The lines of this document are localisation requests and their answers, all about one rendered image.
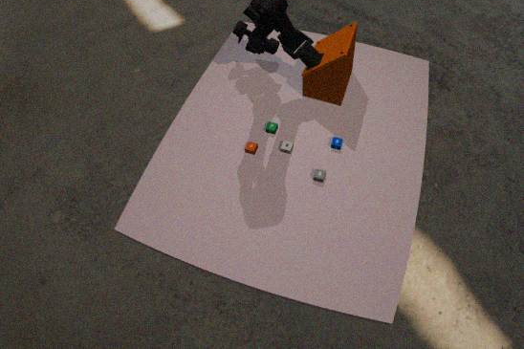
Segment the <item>blue block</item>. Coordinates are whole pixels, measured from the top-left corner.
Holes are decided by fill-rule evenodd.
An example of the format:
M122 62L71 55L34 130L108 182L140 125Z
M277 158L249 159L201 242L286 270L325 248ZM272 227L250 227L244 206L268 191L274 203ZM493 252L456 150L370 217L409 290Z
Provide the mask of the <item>blue block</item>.
M342 139L341 138L333 137L332 143L331 143L331 148L335 148L335 149L341 150L341 143L342 143Z

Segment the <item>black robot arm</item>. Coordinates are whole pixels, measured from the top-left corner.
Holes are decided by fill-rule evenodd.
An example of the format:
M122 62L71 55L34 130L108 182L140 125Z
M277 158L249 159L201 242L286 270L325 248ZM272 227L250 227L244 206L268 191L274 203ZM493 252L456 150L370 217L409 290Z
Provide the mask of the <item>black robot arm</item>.
M306 71L320 64L324 53L319 54L312 46L314 41L305 33L293 27L286 9L286 0L251 0L244 14L255 24L260 32L269 34L276 30L277 37L282 44L283 51L293 59L300 59L306 66ZM263 37L259 38L255 33L249 35L246 50L253 54L263 54L266 51ZM304 41L307 40L305 43ZM303 43L303 44L302 44ZM302 44L302 45L301 45ZM301 45L301 48L299 48ZM296 49L299 48L297 51ZM295 52L296 51L296 52Z

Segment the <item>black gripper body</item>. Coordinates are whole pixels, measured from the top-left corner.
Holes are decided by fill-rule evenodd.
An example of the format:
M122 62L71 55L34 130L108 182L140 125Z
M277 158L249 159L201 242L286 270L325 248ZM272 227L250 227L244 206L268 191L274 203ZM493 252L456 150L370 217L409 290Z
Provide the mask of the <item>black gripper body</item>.
M269 34L265 34L259 31L259 29L255 28L252 32L247 29L248 25L245 24L243 21L237 22L236 26L234 27L234 30L232 31L233 34L242 36L243 34L249 36L251 33L255 33L257 37L265 38L264 43L266 44L267 52L274 55L278 49L279 41L275 40L274 38L268 38Z

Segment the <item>green block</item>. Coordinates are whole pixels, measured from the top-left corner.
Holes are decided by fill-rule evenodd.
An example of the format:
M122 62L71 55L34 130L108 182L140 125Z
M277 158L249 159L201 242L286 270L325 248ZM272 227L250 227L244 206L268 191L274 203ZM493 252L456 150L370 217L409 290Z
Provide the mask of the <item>green block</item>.
M271 134L275 134L277 128L278 128L278 124L277 123L269 121L268 124L267 124L267 127L266 127L266 132L267 133L271 133Z

